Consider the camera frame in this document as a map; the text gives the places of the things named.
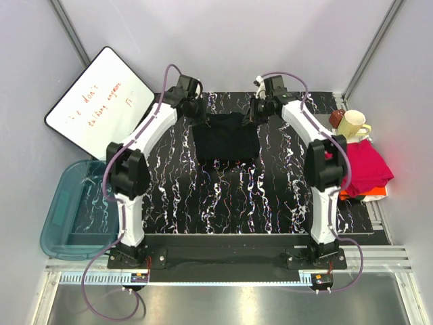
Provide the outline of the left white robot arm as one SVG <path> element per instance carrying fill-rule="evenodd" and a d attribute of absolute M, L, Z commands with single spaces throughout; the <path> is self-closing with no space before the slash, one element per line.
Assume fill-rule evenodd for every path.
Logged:
<path fill-rule="evenodd" d="M 181 117 L 205 123 L 206 110 L 200 80 L 180 75 L 177 84 L 161 93 L 143 121 L 119 144 L 106 148 L 107 167 L 103 187 L 110 185 L 118 206 L 117 244 L 126 247 L 122 260 L 132 268 L 145 263 L 146 252 L 139 245 L 145 237 L 142 226 L 142 200 L 150 185 L 147 159 L 164 133 Z"/>

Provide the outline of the black t-shirt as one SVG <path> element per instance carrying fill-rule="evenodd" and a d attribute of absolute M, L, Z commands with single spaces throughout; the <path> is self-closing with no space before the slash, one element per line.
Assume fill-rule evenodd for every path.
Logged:
<path fill-rule="evenodd" d="M 248 160 L 258 158 L 256 125 L 243 125 L 244 115 L 208 114 L 207 123 L 192 127 L 198 160 Z"/>

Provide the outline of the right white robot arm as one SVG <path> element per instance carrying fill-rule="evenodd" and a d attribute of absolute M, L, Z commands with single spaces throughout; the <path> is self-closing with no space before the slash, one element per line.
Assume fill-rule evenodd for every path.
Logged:
<path fill-rule="evenodd" d="M 336 208 L 344 180 L 351 179 L 346 153 L 346 138 L 326 129 L 306 107 L 308 87 L 301 78 L 288 72 L 268 72 L 257 76 L 256 93 L 242 125 L 263 125 L 277 115 L 288 123 L 307 147 L 304 161 L 305 182 L 313 194 L 313 221 L 309 235 L 318 244 L 307 251 L 307 260 L 315 268 L 325 267 L 332 259 L 324 246 L 337 240 Z"/>

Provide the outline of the magenta t-shirt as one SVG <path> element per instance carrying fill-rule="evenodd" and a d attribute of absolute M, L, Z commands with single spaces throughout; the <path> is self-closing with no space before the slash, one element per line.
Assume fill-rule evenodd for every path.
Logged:
<path fill-rule="evenodd" d="M 394 175 L 382 156 L 367 140 L 347 145 L 352 177 L 345 190 L 350 196 L 368 192 L 374 187 L 386 187 Z"/>

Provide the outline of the orange t-shirt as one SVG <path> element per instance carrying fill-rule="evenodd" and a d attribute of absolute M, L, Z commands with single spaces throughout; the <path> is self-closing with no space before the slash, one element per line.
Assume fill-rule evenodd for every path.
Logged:
<path fill-rule="evenodd" d="M 371 202 L 381 200 L 387 197 L 388 191 L 386 187 L 374 187 L 368 192 L 361 192 L 357 196 L 350 196 L 347 191 L 342 191 L 339 193 L 340 200 L 354 199 L 361 202 Z"/>

